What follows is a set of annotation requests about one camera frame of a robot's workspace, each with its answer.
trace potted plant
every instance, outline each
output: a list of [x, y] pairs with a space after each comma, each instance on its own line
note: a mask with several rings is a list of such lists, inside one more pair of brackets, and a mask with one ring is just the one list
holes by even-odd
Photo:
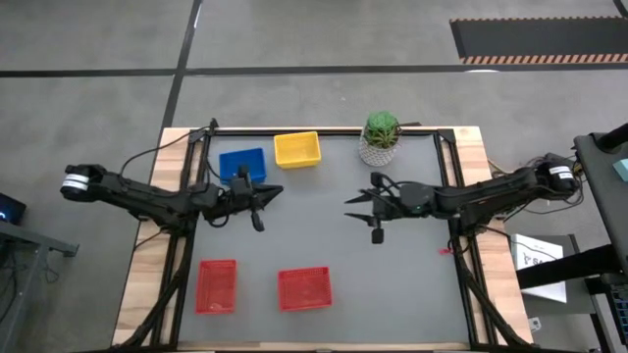
[[390, 112], [369, 114], [360, 134], [360, 158], [369, 166], [386, 165], [399, 146], [400, 134], [399, 122]]

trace yellow bin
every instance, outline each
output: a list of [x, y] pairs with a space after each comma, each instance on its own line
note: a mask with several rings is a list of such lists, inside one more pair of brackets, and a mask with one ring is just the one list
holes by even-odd
[[316, 166], [321, 146], [316, 131], [275, 135], [275, 161], [283, 169]]

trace black floor mat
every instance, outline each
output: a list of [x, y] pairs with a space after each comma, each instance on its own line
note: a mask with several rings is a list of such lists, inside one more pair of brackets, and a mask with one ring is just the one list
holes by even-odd
[[628, 20], [620, 17], [455, 19], [464, 64], [628, 62]]

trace concrete floor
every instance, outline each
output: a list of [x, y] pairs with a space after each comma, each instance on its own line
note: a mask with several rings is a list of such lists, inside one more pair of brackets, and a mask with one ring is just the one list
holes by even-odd
[[[0, 71], [172, 69], [191, 5], [5, 0]], [[188, 66], [455, 65], [450, 18], [614, 15], [610, 0], [205, 0]], [[155, 146], [171, 84], [0, 78], [0, 191], [29, 205], [26, 227], [81, 245], [72, 260], [51, 257], [61, 279], [30, 307], [18, 351], [109, 345], [137, 222], [114, 207], [65, 201], [58, 190], [67, 164], [116, 170]], [[361, 125], [368, 112], [387, 109], [405, 122], [480, 126], [489, 156], [513, 169], [548, 151], [570, 155], [575, 135], [625, 123], [626, 91], [624, 71], [187, 77], [173, 125], [204, 126], [212, 117], [223, 126]], [[134, 162], [128, 176], [147, 180], [151, 162]], [[576, 209], [522, 213], [508, 230], [574, 232], [583, 249], [608, 243], [590, 192]], [[536, 334], [545, 347], [598, 345], [587, 317], [547, 323]]]

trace plastic basket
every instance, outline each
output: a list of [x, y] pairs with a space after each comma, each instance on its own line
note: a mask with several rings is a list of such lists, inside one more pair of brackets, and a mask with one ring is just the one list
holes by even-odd
[[281, 311], [299, 311], [332, 306], [332, 284], [327, 267], [279, 271]]
[[316, 166], [321, 147], [316, 131], [275, 135], [275, 161], [284, 169]]
[[221, 153], [218, 157], [218, 161], [220, 163], [220, 179], [222, 184], [229, 184], [231, 178], [237, 177], [237, 169], [241, 165], [248, 167], [251, 181], [264, 182], [264, 180], [266, 180], [264, 150], [261, 148]]
[[205, 260], [198, 268], [196, 314], [230, 314], [236, 309], [236, 260]]

